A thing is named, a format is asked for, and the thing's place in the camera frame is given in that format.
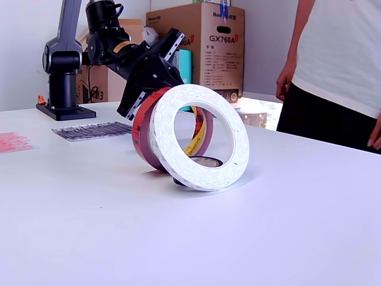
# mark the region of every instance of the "person's hand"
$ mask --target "person's hand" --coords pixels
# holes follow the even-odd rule
[[[377,120],[376,127],[370,135],[368,147],[373,147],[376,150],[381,149],[381,116]]]
[[[276,97],[284,101],[291,85],[291,80],[295,74],[296,60],[288,59],[285,67],[283,68],[280,76],[276,82]]]

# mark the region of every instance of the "white table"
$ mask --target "white table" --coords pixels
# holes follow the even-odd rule
[[[248,127],[243,178],[216,194],[153,172],[130,135],[69,143],[37,110],[0,113],[39,149],[0,154],[0,285],[379,286],[381,157]],[[180,143],[191,114],[176,123]],[[216,127],[211,156],[223,153]]]

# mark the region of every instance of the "robotic arm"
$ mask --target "robotic arm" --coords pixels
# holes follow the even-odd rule
[[[104,65],[127,80],[118,108],[133,120],[135,109],[153,92],[183,84],[179,71],[171,64],[176,48],[185,35],[176,29],[153,46],[140,45],[120,27],[123,6],[113,0],[90,0],[86,15],[90,31],[88,55],[82,54],[75,40],[81,0],[63,0],[57,37],[46,43],[43,66],[49,74],[49,102],[37,108],[55,120],[95,117],[91,110],[76,104],[76,73],[82,58],[91,65]]]

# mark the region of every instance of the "person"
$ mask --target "person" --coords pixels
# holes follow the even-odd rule
[[[299,0],[277,130],[381,154],[381,0]]]

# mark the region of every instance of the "black pants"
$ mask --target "black pants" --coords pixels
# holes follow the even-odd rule
[[[277,130],[381,154],[368,147],[377,120],[290,86]]]

